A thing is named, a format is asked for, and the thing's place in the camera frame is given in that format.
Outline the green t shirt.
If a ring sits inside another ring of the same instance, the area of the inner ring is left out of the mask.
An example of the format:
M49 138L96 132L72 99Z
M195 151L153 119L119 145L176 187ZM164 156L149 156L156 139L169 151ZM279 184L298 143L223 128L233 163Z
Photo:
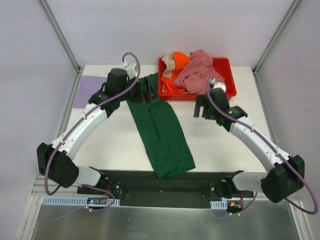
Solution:
M127 104L149 162L159 179L196 168L180 122L167 101L159 98L152 102Z

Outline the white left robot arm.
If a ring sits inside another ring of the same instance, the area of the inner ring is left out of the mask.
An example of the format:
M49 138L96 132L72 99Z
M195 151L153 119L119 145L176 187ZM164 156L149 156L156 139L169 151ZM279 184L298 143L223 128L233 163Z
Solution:
M141 100L139 70L135 64L113 68L100 89L88 99L82 114L50 144L36 149L39 173L60 187L88 185L99 195L105 191L102 173L92 167L77 166L73 160L91 133L120 107L122 101Z

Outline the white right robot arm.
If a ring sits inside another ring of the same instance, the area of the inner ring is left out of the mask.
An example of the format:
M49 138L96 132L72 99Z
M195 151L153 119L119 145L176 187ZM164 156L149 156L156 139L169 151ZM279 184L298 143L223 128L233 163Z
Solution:
M269 141L239 106L230 106L223 82L209 77L206 93L196 98L194 117L214 120L238 138L255 155L265 173L238 170L228 175L223 183L223 197L237 197L242 191L263 193L271 202L278 203L299 191L305 182L305 161L291 156Z

